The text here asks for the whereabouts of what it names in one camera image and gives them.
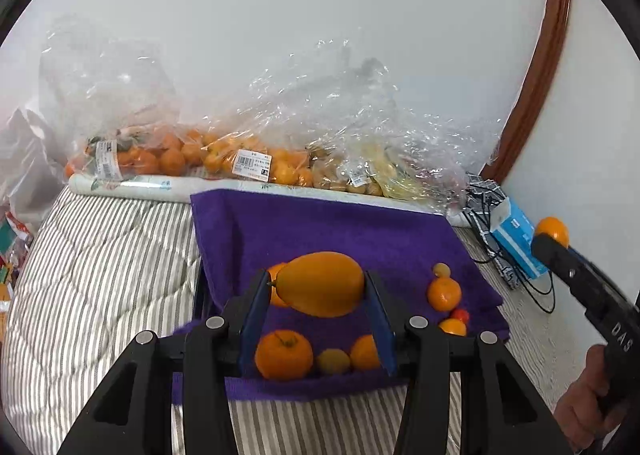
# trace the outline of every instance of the red cherry tomato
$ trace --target red cherry tomato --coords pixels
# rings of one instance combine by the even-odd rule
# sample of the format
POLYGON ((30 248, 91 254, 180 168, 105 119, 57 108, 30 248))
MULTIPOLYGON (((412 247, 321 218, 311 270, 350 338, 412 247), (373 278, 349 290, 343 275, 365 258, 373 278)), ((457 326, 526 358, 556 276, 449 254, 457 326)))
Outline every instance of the red cherry tomato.
POLYGON ((468 324, 471 319, 470 314, 464 309, 453 309, 450 317, 462 321, 465 325, 468 324))

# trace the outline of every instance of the human hand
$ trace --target human hand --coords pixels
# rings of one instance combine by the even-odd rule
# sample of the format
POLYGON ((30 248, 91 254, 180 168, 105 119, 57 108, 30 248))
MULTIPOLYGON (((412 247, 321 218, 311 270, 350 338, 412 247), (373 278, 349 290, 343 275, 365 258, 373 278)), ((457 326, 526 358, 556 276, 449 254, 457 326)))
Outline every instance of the human hand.
POLYGON ((574 451, 587 449, 595 438, 604 437, 617 427, 625 416, 625 403, 613 408, 606 417, 598 408, 598 397, 609 391, 605 371, 604 345, 593 345, 580 377, 558 401, 554 417, 574 451))

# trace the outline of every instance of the white plastic bag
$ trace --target white plastic bag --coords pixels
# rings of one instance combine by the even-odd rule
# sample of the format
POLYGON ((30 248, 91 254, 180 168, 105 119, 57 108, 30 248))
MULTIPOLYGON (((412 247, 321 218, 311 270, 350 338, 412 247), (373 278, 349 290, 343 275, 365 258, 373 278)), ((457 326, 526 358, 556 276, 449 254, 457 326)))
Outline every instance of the white plastic bag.
POLYGON ((56 151, 51 148, 54 143, 49 134, 49 128, 36 114, 20 109, 0 130, 0 202, 8 203, 32 233, 38 230, 65 186, 63 167, 50 158, 56 151))

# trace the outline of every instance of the bag of yellow fruit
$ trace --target bag of yellow fruit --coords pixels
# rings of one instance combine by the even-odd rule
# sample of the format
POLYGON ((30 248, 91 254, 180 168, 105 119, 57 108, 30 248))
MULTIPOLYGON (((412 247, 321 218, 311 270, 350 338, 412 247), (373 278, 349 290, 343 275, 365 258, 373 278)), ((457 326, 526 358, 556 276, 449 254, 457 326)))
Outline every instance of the bag of yellow fruit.
POLYGON ((311 173, 314 188, 382 196, 378 183, 369 176, 366 165, 337 151, 315 152, 311 173))

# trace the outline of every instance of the barcode sticker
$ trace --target barcode sticker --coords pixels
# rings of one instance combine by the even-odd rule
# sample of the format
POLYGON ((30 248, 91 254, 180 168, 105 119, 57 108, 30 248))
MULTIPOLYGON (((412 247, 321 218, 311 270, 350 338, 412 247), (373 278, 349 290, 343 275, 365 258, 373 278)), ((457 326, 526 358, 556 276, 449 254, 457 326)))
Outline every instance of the barcode sticker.
POLYGON ((122 180, 118 167, 118 142, 100 140, 95 145, 95 176, 98 179, 122 180))
POLYGON ((270 167, 271 155, 241 149, 236 154, 236 160, 231 172, 240 177, 249 177, 250 179, 268 182, 270 167))
POLYGON ((354 188, 359 188, 360 186, 364 186, 364 184, 369 184, 371 182, 369 175, 365 173, 363 167, 353 167, 351 164, 347 163, 345 165, 345 170, 351 180, 351 185, 353 185, 354 188))

